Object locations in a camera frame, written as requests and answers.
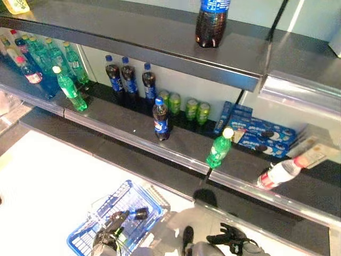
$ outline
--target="green bottle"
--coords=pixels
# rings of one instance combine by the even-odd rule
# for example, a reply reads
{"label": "green bottle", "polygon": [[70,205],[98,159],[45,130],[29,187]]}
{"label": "green bottle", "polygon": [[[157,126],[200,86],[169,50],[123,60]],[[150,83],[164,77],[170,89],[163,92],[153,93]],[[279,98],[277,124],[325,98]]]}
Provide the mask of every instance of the green bottle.
{"label": "green bottle", "polygon": [[47,48],[39,42],[35,36],[30,37],[29,52],[41,68],[43,74],[54,77],[54,73],[52,71],[53,64]]}
{"label": "green bottle", "polygon": [[70,67],[75,72],[77,80],[81,84],[86,84],[89,82],[89,78],[82,66],[82,62],[80,61],[78,54],[70,47],[69,42],[64,42],[63,45],[66,51],[66,58],[70,64]]}
{"label": "green bottle", "polygon": [[79,92],[77,92],[77,89],[71,80],[71,78],[67,75],[64,75],[62,73],[62,70],[58,66],[53,67],[53,72],[57,75],[58,84],[60,88],[62,88],[62,91],[65,93],[66,97],[69,98],[69,100],[74,105],[75,109],[78,111],[83,111],[87,109],[87,104],[80,95]]}
{"label": "green bottle", "polygon": [[225,128],[222,136],[214,140],[211,152],[206,159],[206,163],[212,169],[217,168],[222,164],[222,160],[225,158],[231,148],[231,138],[233,134],[233,130],[228,127]]}
{"label": "green bottle", "polygon": [[56,46],[55,43],[52,42],[51,38],[46,38],[45,43],[47,45],[48,53],[50,54],[53,65],[61,67],[62,74],[73,79],[74,75],[62,51]]}

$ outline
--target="cola bottle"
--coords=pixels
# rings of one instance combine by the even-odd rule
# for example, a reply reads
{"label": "cola bottle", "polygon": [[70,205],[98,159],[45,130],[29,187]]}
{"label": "cola bottle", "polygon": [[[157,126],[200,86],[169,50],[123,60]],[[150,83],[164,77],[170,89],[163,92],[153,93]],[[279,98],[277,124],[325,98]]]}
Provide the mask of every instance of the cola bottle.
{"label": "cola bottle", "polygon": [[201,47],[219,47],[223,37],[230,0],[201,0],[196,41]]}

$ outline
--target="soda bottle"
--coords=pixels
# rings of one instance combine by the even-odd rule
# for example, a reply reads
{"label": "soda bottle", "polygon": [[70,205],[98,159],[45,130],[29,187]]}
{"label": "soda bottle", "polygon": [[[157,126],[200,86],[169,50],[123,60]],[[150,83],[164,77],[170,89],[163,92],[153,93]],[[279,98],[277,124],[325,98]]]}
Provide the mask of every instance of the soda bottle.
{"label": "soda bottle", "polygon": [[155,74],[151,71],[150,63],[145,63],[142,81],[144,84],[145,98],[148,103],[154,103],[156,98],[155,80]]}
{"label": "soda bottle", "polygon": [[111,55],[106,55],[105,60],[107,61],[105,64],[105,71],[110,79],[112,89],[116,93],[124,93],[119,67],[114,64]]}
{"label": "soda bottle", "polygon": [[131,97],[137,96],[137,85],[136,85],[136,78],[135,78],[135,68],[129,65],[129,58],[123,57],[122,58],[123,67],[121,69],[123,79],[126,82],[126,88],[128,94]]}
{"label": "soda bottle", "polygon": [[83,111],[87,109],[86,102],[84,101],[80,93],[77,92],[75,84],[71,80],[71,78],[64,75],[61,68],[58,66],[53,67],[53,72],[57,75],[60,88],[65,93],[66,97],[69,98],[69,100],[72,102],[74,108],[78,111]]}
{"label": "soda bottle", "polygon": [[168,140],[168,112],[167,107],[164,104],[164,100],[161,97],[157,97],[155,105],[153,107],[155,135],[160,141]]}
{"label": "soda bottle", "polygon": [[201,0],[196,41],[201,47],[218,47],[223,37],[230,0]]}
{"label": "soda bottle", "polygon": [[257,179],[257,186],[266,190],[273,189],[281,183],[298,176],[301,169],[307,166],[308,161],[302,156],[282,161],[267,172],[261,174]]}
{"label": "soda bottle", "polygon": [[30,62],[31,65],[36,66],[37,64],[35,63],[32,55],[29,53],[26,41],[18,34],[15,29],[10,30],[10,32],[13,36],[14,43],[19,48],[20,52],[26,57],[27,61]]}
{"label": "soda bottle", "polygon": [[76,74],[77,80],[81,84],[86,84],[89,82],[89,78],[87,76],[86,71],[83,68],[82,62],[79,59],[78,54],[70,47],[69,42],[64,42],[63,43],[66,51],[66,58],[70,64],[70,67]]}
{"label": "soda bottle", "polygon": [[39,42],[35,36],[31,36],[29,39],[29,51],[34,58],[34,61],[38,64],[44,75],[54,77],[55,75],[52,71],[53,64],[47,48]]}
{"label": "soda bottle", "polygon": [[46,38],[45,43],[47,45],[48,53],[50,54],[53,65],[59,66],[63,75],[69,76],[71,79],[73,79],[74,75],[62,51],[52,42],[51,38]]}
{"label": "soda bottle", "polygon": [[222,160],[228,154],[231,148],[231,138],[233,136],[233,130],[231,128],[225,128],[223,135],[216,138],[213,142],[211,152],[206,158],[206,163],[209,167],[217,168],[222,164]]}

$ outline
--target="can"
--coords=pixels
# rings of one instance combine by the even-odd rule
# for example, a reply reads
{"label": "can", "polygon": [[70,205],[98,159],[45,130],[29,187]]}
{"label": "can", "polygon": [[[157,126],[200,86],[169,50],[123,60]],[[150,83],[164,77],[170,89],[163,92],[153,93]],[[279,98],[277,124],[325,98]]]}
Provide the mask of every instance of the can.
{"label": "can", "polygon": [[199,102],[194,98],[189,99],[187,101],[187,104],[186,104],[186,118],[187,118],[187,120],[192,121],[195,119],[196,114],[197,114],[197,110],[198,110],[198,105],[199,105]]}
{"label": "can", "polygon": [[197,111],[198,124],[203,125],[206,123],[208,119],[209,111],[210,111],[210,105],[207,102],[200,103],[198,111]]}
{"label": "can", "polygon": [[177,115],[180,112],[181,97],[177,93],[172,93],[169,98],[169,108],[173,115]]}
{"label": "can", "polygon": [[166,90],[162,90],[159,93],[159,97],[163,98],[164,100],[164,104],[167,106],[167,108],[169,109],[169,92]]}

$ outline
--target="sprite bottle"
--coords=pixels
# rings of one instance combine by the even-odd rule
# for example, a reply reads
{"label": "sprite bottle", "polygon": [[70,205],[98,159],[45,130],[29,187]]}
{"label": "sprite bottle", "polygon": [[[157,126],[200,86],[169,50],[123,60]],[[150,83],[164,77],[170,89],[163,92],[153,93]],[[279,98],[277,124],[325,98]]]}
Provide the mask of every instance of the sprite bottle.
{"label": "sprite bottle", "polygon": [[84,101],[80,93],[77,92],[75,84],[73,83],[71,78],[67,75],[64,75],[61,68],[58,66],[53,67],[53,72],[57,75],[60,88],[65,93],[66,97],[69,98],[69,100],[72,102],[75,109],[77,109],[78,111],[83,111],[87,109],[86,102]]}
{"label": "sprite bottle", "polygon": [[86,84],[89,82],[89,78],[87,76],[86,71],[83,68],[82,62],[79,59],[78,54],[70,47],[69,42],[64,42],[63,43],[66,51],[66,58],[70,64],[70,67],[76,74],[77,80],[81,84]]}
{"label": "sprite bottle", "polygon": [[222,164],[222,160],[228,154],[231,148],[231,138],[233,136],[232,128],[225,128],[223,135],[216,138],[213,142],[211,152],[209,153],[206,163],[209,167],[217,168]]}

